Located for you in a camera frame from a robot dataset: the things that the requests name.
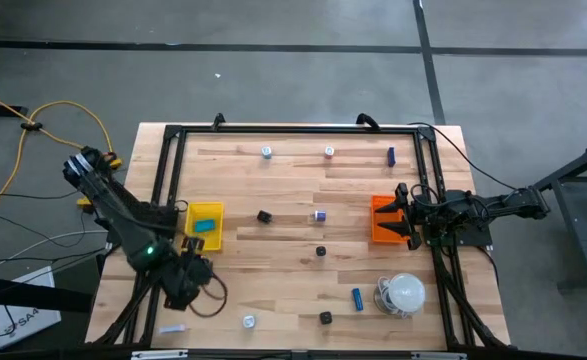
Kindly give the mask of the white globe lamp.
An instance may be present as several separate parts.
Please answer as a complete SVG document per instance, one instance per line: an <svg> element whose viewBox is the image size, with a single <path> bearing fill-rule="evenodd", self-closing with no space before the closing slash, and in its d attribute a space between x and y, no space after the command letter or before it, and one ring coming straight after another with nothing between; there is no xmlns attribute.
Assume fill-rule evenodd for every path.
<svg viewBox="0 0 587 360"><path fill-rule="evenodd" d="M373 294L378 309L400 318L419 313L426 302L426 289L413 274L400 273L392 278L380 277Z"/></svg>

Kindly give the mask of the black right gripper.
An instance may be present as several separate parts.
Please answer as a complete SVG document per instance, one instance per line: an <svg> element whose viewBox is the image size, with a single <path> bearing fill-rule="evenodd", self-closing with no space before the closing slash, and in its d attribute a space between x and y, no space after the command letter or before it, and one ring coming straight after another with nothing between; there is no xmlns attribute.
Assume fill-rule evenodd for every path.
<svg viewBox="0 0 587 360"><path fill-rule="evenodd" d="M402 211L402 221L396 222L377 222L378 227L407 237L407 246L409 250L417 250L421 244L421 238L415 229L413 208L409 201L409 191L406 183L399 183L395 190L396 199L391 203L381 206L375 210L376 213L397 213Z"/></svg>

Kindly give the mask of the black beam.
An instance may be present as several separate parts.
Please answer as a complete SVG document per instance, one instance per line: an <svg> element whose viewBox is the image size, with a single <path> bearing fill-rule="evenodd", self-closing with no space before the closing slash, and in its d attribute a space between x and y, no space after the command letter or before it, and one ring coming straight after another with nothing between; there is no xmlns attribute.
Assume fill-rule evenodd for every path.
<svg viewBox="0 0 587 360"><path fill-rule="evenodd" d="M88 313L91 294L0 279L0 304L44 310Z"/></svg>

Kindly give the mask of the white cardboard box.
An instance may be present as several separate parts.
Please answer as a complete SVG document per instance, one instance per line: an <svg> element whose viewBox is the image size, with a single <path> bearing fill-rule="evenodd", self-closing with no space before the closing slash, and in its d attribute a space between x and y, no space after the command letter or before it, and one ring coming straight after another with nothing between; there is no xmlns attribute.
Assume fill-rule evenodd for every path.
<svg viewBox="0 0 587 360"><path fill-rule="evenodd" d="M51 266L15 278L14 282L55 287ZM60 322L61 313L57 310L0 305L0 349L7 348Z"/></svg>

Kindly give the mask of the orange plastic basket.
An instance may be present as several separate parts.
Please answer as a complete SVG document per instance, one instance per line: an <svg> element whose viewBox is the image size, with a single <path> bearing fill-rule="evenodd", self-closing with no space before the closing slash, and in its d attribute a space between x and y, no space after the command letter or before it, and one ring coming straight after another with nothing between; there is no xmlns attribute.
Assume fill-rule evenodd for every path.
<svg viewBox="0 0 587 360"><path fill-rule="evenodd" d="M394 200L391 195L373 195L370 202L371 215L371 242L377 244L401 244L409 240L409 236L402 236L396 232L380 227L382 222L401 222L404 213L398 210L395 213L377 213L377 210Z"/></svg>

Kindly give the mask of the yellow plastic basket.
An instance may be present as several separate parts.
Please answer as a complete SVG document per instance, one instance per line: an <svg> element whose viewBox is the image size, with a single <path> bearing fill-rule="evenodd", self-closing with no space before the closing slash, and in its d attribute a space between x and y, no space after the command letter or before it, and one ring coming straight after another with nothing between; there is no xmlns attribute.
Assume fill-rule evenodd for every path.
<svg viewBox="0 0 587 360"><path fill-rule="evenodd" d="M222 248L224 205L221 202L195 202L188 205L184 231L187 244L203 251L219 251ZM197 220L214 219L216 229L204 233L193 231Z"/></svg>

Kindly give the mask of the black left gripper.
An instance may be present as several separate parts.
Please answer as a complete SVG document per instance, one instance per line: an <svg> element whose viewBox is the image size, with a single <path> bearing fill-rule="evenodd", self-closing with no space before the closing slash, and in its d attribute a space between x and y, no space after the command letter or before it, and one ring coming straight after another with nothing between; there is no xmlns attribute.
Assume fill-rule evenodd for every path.
<svg viewBox="0 0 587 360"><path fill-rule="evenodd" d="M187 244L187 251L179 254L170 246L163 256L161 285L166 295L164 307L184 311L200 291L209 294L206 287L212 279L213 262L203 257L198 249Z"/></svg>

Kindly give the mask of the silver bracket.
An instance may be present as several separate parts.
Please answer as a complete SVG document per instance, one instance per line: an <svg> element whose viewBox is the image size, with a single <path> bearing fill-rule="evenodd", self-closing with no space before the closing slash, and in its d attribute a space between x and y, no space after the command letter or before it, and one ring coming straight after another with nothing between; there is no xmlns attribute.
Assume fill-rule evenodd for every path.
<svg viewBox="0 0 587 360"><path fill-rule="evenodd" d="M468 360L467 354L455 352L412 352L411 360Z"/></svg>
<svg viewBox="0 0 587 360"><path fill-rule="evenodd" d="M130 360L183 360L187 359L187 350L146 350L135 351L131 354Z"/></svg>

